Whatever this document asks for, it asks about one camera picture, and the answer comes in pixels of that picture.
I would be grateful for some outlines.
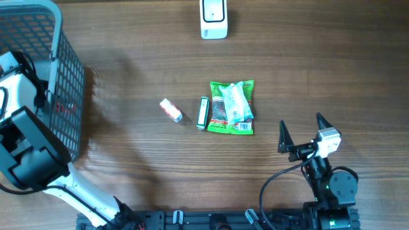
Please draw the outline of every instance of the wooden table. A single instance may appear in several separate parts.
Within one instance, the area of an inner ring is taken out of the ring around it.
[[[259,190],[290,167],[279,121],[296,144],[321,112],[343,133],[333,166],[360,176],[362,229],[409,224],[409,6],[397,1],[229,0],[229,35],[200,37],[198,1],[62,3],[86,68],[85,177],[135,210],[258,208]],[[255,80],[254,135],[196,128],[210,81]],[[184,113],[174,123],[159,107]],[[300,171],[273,181],[268,208],[314,199]],[[1,229],[73,229],[59,199],[0,193]]]

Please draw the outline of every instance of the black cable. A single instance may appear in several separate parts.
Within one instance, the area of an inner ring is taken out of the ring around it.
[[[31,67],[33,67],[34,74],[37,75],[36,67],[34,66],[34,61],[31,59],[30,55],[26,54],[25,52],[21,52],[25,57],[28,58],[31,62]]]
[[[1,112],[0,112],[0,119],[3,118],[3,116],[6,114],[6,108],[7,108],[7,102],[8,102],[8,91],[7,88],[5,87],[0,87],[1,90],[3,90],[4,96],[3,96],[3,103],[1,104]]]
[[[303,167],[306,164],[308,164],[310,161],[313,160],[313,158],[317,155],[317,151],[314,152],[314,154],[312,155],[312,157],[310,157],[308,160],[306,160],[305,162],[302,162],[301,164],[295,165],[293,167],[290,167],[288,169],[285,169],[281,172],[276,173],[275,175],[273,175],[272,177],[270,177],[265,183],[264,185],[261,187],[261,191],[260,191],[260,198],[259,198],[259,205],[260,205],[260,210],[261,210],[261,214],[263,214],[263,218],[265,220],[265,222],[268,224],[268,226],[270,226],[273,230],[277,230],[272,224],[271,222],[268,220],[266,213],[264,212],[264,208],[263,208],[263,194],[264,194],[264,190],[266,189],[267,185],[274,179],[276,179],[276,177],[284,174],[284,173],[288,173],[294,169],[298,169],[299,167]]]
[[[301,167],[302,176],[304,176],[304,178],[305,178],[305,180],[307,181],[308,185],[312,188],[311,181],[309,180],[307,174],[304,172],[304,167],[305,167],[305,166],[302,166],[302,167]]]
[[[13,194],[13,195],[29,195],[29,194],[34,194],[36,192],[41,192],[42,191],[42,190],[16,191],[16,190],[11,190],[9,188],[6,188],[1,183],[0,183],[0,190],[3,190],[4,192],[7,192],[7,193]]]
[[[2,185],[0,183],[0,190],[7,192],[9,194],[13,194],[13,195],[29,195],[29,194],[34,194],[36,192],[41,192],[50,188],[56,188],[56,189],[61,189],[62,191],[64,191],[65,193],[67,193],[68,195],[72,196],[74,199],[76,199],[78,202],[80,202],[82,205],[84,205],[85,207],[87,207],[87,209],[89,209],[90,211],[92,211],[93,213],[95,213],[95,215],[99,216],[102,220],[104,220],[105,222],[107,222],[110,226],[112,226],[115,229],[119,229],[117,226],[115,226],[110,220],[108,220],[107,218],[105,218],[101,213],[99,213],[96,208],[92,208],[89,204],[85,203],[85,201],[83,201],[80,197],[78,197],[77,195],[75,195],[74,193],[72,193],[71,191],[69,191],[66,187],[62,187],[62,186],[57,186],[57,185],[51,185],[51,186],[47,186],[45,187],[45,189],[41,189],[41,190],[30,190],[30,191],[16,191],[16,190],[11,190],[9,188],[6,188],[4,185]]]
[[[338,166],[338,167],[335,167],[335,168],[333,168],[331,170],[331,174],[333,174],[335,170],[343,170],[343,171],[349,172],[350,174],[352,174],[352,176],[356,179],[356,181],[358,183],[359,177],[358,177],[358,174],[354,170],[352,170],[350,168],[347,168],[345,166]]]

